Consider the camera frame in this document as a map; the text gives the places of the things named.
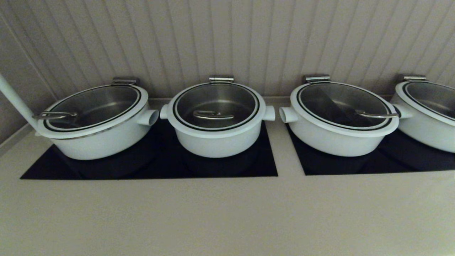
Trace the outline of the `black glass induction panel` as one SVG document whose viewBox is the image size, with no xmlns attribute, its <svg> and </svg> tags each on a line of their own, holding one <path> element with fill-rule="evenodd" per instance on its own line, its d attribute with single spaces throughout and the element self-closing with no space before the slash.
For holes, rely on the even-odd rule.
<svg viewBox="0 0 455 256">
<path fill-rule="evenodd" d="M 22 180 L 143 180 L 176 178 L 277 177 L 264 123 L 247 150 L 226 158 L 195 155 L 179 143 L 174 128 L 157 121 L 128 149 L 102 159 L 71 159 L 51 146 L 21 176 Z"/>
<path fill-rule="evenodd" d="M 287 129 L 303 171 L 314 175 L 358 175 L 455 170 L 455 153 L 429 147 L 400 130 L 385 136 L 369 154 L 342 157 L 318 151 Z"/>
</svg>

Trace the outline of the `wide white pot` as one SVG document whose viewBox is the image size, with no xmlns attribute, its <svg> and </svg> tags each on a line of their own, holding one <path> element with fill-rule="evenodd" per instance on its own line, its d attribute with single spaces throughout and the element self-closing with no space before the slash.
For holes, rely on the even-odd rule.
<svg viewBox="0 0 455 256">
<path fill-rule="evenodd" d="M 132 147 L 143 139 L 158 120 L 156 109 L 141 112 L 125 123 L 95 133 L 71 139 L 50 139 L 67 157 L 78 160 L 92 160 L 112 156 Z"/>
<path fill-rule="evenodd" d="M 321 152 L 357 157 L 374 151 L 386 135 L 398 128 L 398 118 L 378 130 L 350 130 L 333 125 L 312 122 L 300 115 L 292 107 L 280 107 L 280 118 L 287 123 L 297 138 Z"/>
<path fill-rule="evenodd" d="M 400 112 L 400 131 L 430 147 L 455 153 L 455 121 L 436 118 L 405 103 L 392 105 Z"/>
</svg>

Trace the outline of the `small glass lid white rim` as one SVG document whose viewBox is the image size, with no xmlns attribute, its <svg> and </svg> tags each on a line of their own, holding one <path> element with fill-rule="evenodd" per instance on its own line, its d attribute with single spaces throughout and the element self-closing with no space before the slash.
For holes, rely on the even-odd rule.
<svg viewBox="0 0 455 256">
<path fill-rule="evenodd" d="M 177 94 L 162 119 L 182 133 L 204 138 L 237 135 L 260 123 L 266 103 L 255 90 L 237 83 L 202 83 Z"/>
</svg>

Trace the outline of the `deep white pot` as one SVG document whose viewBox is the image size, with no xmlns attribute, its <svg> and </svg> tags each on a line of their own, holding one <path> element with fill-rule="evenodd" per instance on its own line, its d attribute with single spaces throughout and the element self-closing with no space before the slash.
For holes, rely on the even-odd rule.
<svg viewBox="0 0 455 256">
<path fill-rule="evenodd" d="M 274 121 L 275 109 L 273 106 L 265 107 L 265 115 L 253 124 L 239 132 L 224 131 L 221 135 L 208 135 L 207 132 L 189 135 L 175 128 L 180 144 L 199 156 L 208 158 L 224 158 L 239 154 L 250 148 L 259 138 L 262 121 Z"/>
</svg>

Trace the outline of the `white pole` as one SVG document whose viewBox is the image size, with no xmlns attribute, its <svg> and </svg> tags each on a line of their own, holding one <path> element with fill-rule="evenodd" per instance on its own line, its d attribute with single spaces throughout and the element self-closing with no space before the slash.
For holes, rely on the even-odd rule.
<svg viewBox="0 0 455 256">
<path fill-rule="evenodd" d="M 0 91 L 5 95 L 5 97 L 10 101 L 10 103 L 16 108 L 16 110 L 23 116 L 23 118 L 38 131 L 38 121 L 36 121 L 33 116 L 32 110 L 28 105 L 22 100 L 18 93 L 10 86 L 8 81 L 0 73 Z"/>
</svg>

